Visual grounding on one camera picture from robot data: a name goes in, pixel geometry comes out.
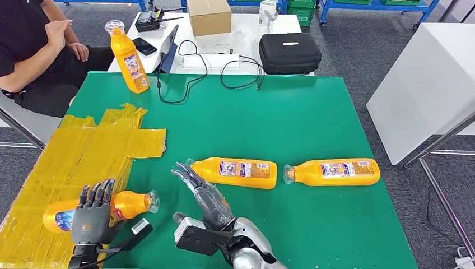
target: black pants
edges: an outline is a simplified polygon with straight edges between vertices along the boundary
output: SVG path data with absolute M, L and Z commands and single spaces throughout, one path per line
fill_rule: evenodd
M 87 72 L 107 71 L 114 59 L 110 48 L 88 48 L 87 62 L 83 63 L 74 56 L 76 61 L 71 72 L 66 72 L 67 75 L 58 75 L 54 82 L 32 82 L 23 92 L 15 95 L 15 102 L 33 112 L 62 118 L 86 79 Z

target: metal pole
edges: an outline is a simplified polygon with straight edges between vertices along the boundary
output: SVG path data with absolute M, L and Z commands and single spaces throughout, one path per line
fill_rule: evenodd
M 0 119 L 10 125 L 13 129 L 17 130 L 20 134 L 24 135 L 28 140 L 30 140 L 35 146 L 39 147 L 41 150 L 44 149 L 45 145 L 41 142 L 36 136 L 30 133 L 25 127 L 20 125 L 16 120 L 14 120 L 10 115 L 8 115 L 3 109 L 0 108 Z
M 431 153 L 432 154 L 475 156 L 475 151 L 472 151 L 472 150 L 433 150 Z
M 442 17 L 440 17 L 439 22 L 445 22 L 447 17 L 452 13 L 452 10 L 454 10 L 455 6 L 459 3 L 460 0 L 452 0 L 452 3 L 450 3 L 449 7 L 447 10 L 442 14 Z
M 31 143 L 9 143 L 9 142 L 0 142 L 0 147 L 23 147 L 23 148 L 30 148 L 36 149 L 37 146 Z
M 442 189 L 440 188 L 439 184 L 435 180 L 434 175 L 432 174 L 431 170 L 429 169 L 429 166 L 426 163 L 426 160 L 424 158 L 420 158 L 419 162 L 421 163 L 422 167 L 424 168 L 424 171 L 426 172 L 427 177 L 429 177 L 430 182 L 432 183 L 432 186 L 435 189 L 435 192 L 439 196 L 440 202 L 442 202 L 442 205 L 444 205 L 445 211 L 450 217 L 450 220 L 452 221 L 452 224 L 455 226 L 457 229 L 457 232 L 459 233 L 463 244 L 465 245 L 465 248 L 467 249 L 468 254 L 470 255 L 470 258 L 473 258 L 475 253 L 475 250 L 473 249 L 472 244 L 468 240 L 467 234 L 463 230 L 462 225 L 460 224 L 460 221 L 457 219 L 454 211 L 452 210 L 452 207 L 450 207 L 449 202 L 447 201 L 447 198 L 445 198 L 444 193 L 442 192 Z
M 425 157 L 427 154 L 431 153 L 433 150 L 438 149 L 442 146 L 447 140 L 451 139 L 455 135 L 457 135 L 460 131 L 467 128 L 470 124 L 475 122 L 475 112 L 470 114 L 468 117 L 463 119 L 463 121 L 459 122 L 456 126 L 452 127 L 448 132 L 444 133 L 439 139 L 437 139 L 434 143 L 430 146 L 422 150 L 419 154 L 417 154 L 414 158 L 408 161 L 404 166 L 409 167 L 413 165 L 418 159 Z

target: floor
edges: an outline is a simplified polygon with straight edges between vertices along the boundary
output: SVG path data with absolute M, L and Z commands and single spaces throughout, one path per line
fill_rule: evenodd
M 109 36 L 104 30 L 107 21 L 120 19 L 129 27 L 139 10 L 137 5 L 126 4 L 58 5 L 74 20 L 73 29 L 79 39 L 92 46 L 108 44 Z M 178 0 L 161 0 L 160 5 L 164 8 L 180 6 Z M 233 7 L 232 11 L 258 12 L 256 8 L 244 7 Z M 428 21 L 438 21 L 443 11 L 437 7 Z M 311 33 L 323 54 L 317 75 L 342 76 L 346 82 L 419 268 L 446 269 L 455 267 L 454 257 L 461 240 L 436 194 L 430 191 L 422 167 L 416 164 L 406 169 L 391 165 L 365 106 L 413 35 L 412 24 L 419 18 L 419 13 L 330 10 L 324 27 L 320 27 L 318 19 L 314 18 L 311 26 L 303 30 Z M 0 128 L 0 141 L 24 142 L 24 139 L 12 129 Z M 475 141 L 471 137 L 457 137 L 448 147 L 470 149 L 475 147 Z M 0 219 L 7 213 L 39 153 L 33 149 L 0 148 L 0 173 L 3 175 Z M 475 199 L 470 195 L 475 187 L 471 180 L 475 174 L 475 159 L 434 155 L 427 161 L 475 242 L 475 212 L 470 210 L 475 206 Z

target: human hand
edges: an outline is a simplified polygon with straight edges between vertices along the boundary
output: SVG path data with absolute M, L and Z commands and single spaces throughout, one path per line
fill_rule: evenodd
M 64 40 L 64 31 L 71 26 L 72 20 L 52 21 L 45 25 L 48 44 L 57 49 L 63 49 L 66 41 Z
M 89 49 L 85 45 L 79 42 L 72 42 L 68 44 L 68 47 L 74 52 L 79 61 L 87 62 L 89 60 Z

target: silver robotic arm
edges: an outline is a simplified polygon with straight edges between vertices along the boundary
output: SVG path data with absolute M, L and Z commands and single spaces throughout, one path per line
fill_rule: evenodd
M 181 170 L 171 173 L 184 181 L 193 192 L 201 210 L 202 221 L 174 214 L 178 227 L 176 247 L 188 251 L 214 255 L 218 250 L 235 269 L 284 269 L 274 254 L 267 238 L 250 220 L 235 218 L 221 192 L 206 182 L 191 167 L 176 163 Z

